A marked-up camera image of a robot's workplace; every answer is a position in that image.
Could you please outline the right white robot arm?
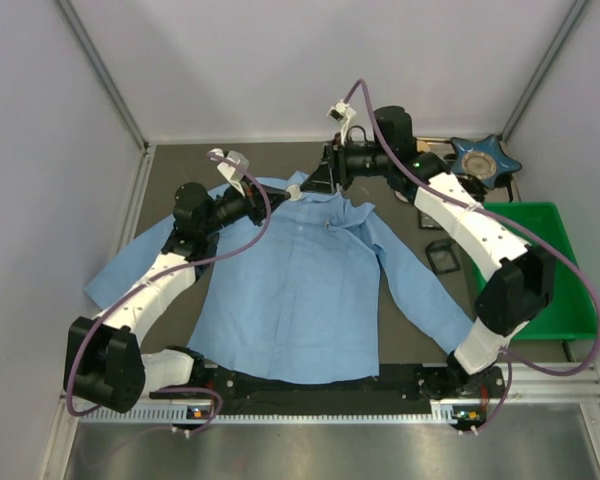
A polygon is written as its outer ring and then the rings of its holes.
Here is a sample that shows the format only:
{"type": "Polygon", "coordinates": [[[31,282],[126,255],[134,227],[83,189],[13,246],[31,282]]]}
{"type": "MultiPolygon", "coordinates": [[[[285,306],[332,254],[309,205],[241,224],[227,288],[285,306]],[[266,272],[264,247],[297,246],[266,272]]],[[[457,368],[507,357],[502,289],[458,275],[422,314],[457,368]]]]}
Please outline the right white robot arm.
{"type": "Polygon", "coordinates": [[[556,260],[540,246],[479,213],[475,201],[450,167],[436,154],[419,149],[411,116],[399,106],[382,107],[373,116],[373,139],[351,139],[354,109],[340,101],[328,111],[340,127],[325,143],[319,167],[305,180],[305,192],[346,190],[357,177],[381,176],[420,212],[445,230],[478,266],[486,285],[474,307],[468,337],[443,369],[420,379],[421,392],[443,399],[478,390],[511,339],[553,298],[556,260]]]}

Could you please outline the light blue shirt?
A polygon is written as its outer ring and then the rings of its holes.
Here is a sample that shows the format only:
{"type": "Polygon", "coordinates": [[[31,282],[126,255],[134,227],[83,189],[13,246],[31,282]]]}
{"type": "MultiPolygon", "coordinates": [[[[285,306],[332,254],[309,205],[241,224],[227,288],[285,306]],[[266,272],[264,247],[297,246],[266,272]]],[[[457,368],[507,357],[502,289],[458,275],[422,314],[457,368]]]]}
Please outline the light blue shirt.
{"type": "Polygon", "coordinates": [[[220,233],[208,293],[188,346],[220,366],[295,384],[379,372],[379,287],[451,352],[472,323],[370,203],[306,194],[261,232],[241,219],[220,233]]]}

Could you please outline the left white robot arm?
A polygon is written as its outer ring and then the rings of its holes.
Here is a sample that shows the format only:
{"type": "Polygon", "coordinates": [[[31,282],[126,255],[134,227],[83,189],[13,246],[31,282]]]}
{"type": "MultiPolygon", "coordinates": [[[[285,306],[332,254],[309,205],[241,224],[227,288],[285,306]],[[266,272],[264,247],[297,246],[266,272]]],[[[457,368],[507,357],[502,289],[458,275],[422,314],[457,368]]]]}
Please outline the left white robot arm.
{"type": "Polygon", "coordinates": [[[217,197],[199,183],[181,186],[173,228],[146,273],[96,318],[79,317],[71,324],[67,398],[126,413],[144,395],[188,384],[200,356],[182,347],[142,354],[144,337],[169,305],[219,261],[219,232],[243,218],[266,229],[277,207],[300,196],[297,185],[281,190],[254,180],[233,183],[217,197]]]}

